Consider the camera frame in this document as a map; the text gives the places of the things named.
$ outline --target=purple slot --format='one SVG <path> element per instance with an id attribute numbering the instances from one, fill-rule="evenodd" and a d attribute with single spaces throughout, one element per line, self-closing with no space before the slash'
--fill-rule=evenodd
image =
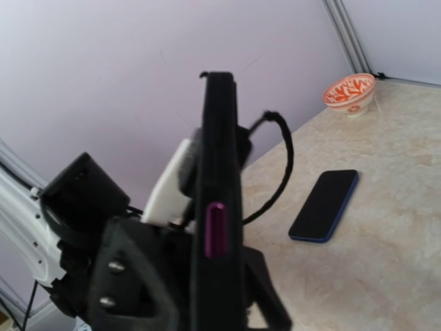
<path id="1" fill-rule="evenodd" d="M 207 207 L 205 217 L 205 256 L 221 257 L 227 252 L 227 211 L 220 202 Z"/>

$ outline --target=marble tabletop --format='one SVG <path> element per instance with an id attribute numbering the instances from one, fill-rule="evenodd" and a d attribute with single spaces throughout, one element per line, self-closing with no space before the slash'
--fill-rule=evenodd
<path id="1" fill-rule="evenodd" d="M 441 89 L 379 81 L 365 115 L 325 110 L 292 137 L 289 184 L 245 227 L 245 244 L 265 254 L 294 330 L 441 330 Z M 245 216 L 285 164 L 280 144 L 244 171 Z M 361 177 L 333 238 L 292 241 L 317 178 L 336 169 Z"/>

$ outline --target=wall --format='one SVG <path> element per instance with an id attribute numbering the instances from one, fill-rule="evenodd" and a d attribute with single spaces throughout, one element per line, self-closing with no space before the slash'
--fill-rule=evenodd
<path id="1" fill-rule="evenodd" d="M 439 0 L 343 0 L 375 72 L 441 85 Z"/>
<path id="2" fill-rule="evenodd" d="M 321 0 L 3 0 L 0 44 L 2 139 L 48 180 L 88 151 L 138 207 L 200 123 L 201 71 L 235 74 L 241 124 L 292 130 L 350 73 Z"/>

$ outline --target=screw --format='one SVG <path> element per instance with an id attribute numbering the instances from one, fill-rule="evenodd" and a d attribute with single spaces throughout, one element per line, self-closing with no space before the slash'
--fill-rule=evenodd
<path id="1" fill-rule="evenodd" d="M 111 262 L 109 262 L 109 269 L 113 273 L 119 274 L 125 270 L 125 266 L 121 262 L 111 261 Z"/>
<path id="2" fill-rule="evenodd" d="M 107 309 L 116 306 L 115 300 L 110 297 L 102 297 L 101 299 L 99 299 L 99 303 L 101 304 L 101 307 Z"/>

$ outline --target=bowl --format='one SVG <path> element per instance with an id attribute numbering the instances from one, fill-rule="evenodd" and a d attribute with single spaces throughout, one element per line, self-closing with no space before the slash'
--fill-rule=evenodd
<path id="1" fill-rule="evenodd" d="M 375 83 L 371 74 L 352 74 L 329 86 L 322 100 L 329 109 L 348 117 L 359 117 L 368 110 Z"/>

